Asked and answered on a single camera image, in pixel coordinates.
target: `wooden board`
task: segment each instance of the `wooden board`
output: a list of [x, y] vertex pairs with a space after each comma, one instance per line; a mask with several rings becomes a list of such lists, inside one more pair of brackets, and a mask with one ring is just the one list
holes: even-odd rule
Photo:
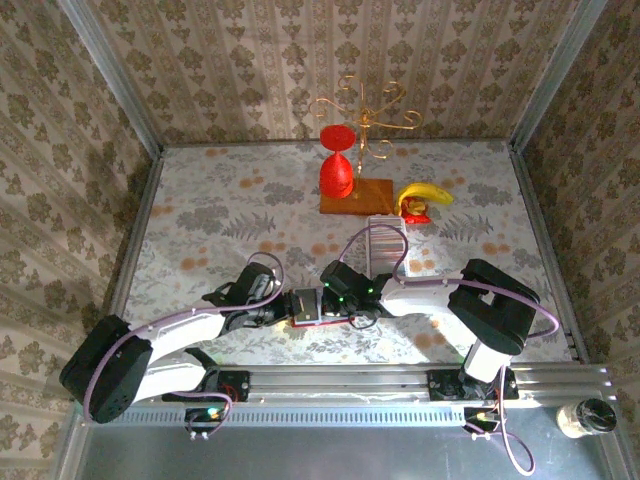
[[393, 213], [393, 180], [361, 178], [358, 191], [346, 198], [320, 195], [320, 213], [342, 215], [389, 215]]

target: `patterned wallpaper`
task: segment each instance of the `patterned wallpaper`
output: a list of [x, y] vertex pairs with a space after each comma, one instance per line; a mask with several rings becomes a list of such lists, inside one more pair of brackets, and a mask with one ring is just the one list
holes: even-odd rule
[[608, 2], [525, 151], [592, 360], [640, 458], [640, 2]]
[[0, 478], [45, 478], [148, 162], [56, 3], [0, 2]]
[[412, 136], [508, 137], [577, 0], [88, 3], [162, 143], [184, 144], [317, 137], [314, 98], [357, 102], [337, 89], [345, 74], [374, 106], [402, 82], [385, 120], [424, 113]]

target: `yellow banana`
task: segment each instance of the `yellow banana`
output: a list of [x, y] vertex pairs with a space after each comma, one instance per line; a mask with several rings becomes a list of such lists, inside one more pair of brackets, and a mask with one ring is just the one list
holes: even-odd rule
[[395, 214], [400, 215], [402, 211], [402, 200], [405, 197], [420, 197], [434, 202], [449, 205], [453, 202], [453, 196], [444, 188], [440, 188], [433, 183], [411, 183], [400, 190], [396, 201]]

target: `jar lid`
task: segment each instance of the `jar lid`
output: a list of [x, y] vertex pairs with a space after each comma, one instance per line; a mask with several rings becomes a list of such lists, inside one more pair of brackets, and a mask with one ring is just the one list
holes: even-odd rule
[[580, 402], [576, 408], [576, 416], [580, 425], [588, 431], [610, 432], [618, 423], [611, 405], [599, 398]]

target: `jar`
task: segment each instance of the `jar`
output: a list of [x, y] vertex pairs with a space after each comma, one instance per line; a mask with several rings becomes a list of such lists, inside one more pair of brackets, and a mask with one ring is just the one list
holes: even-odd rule
[[598, 435], [612, 431], [617, 425], [613, 408], [599, 398], [565, 405], [556, 414], [558, 427], [569, 438]]

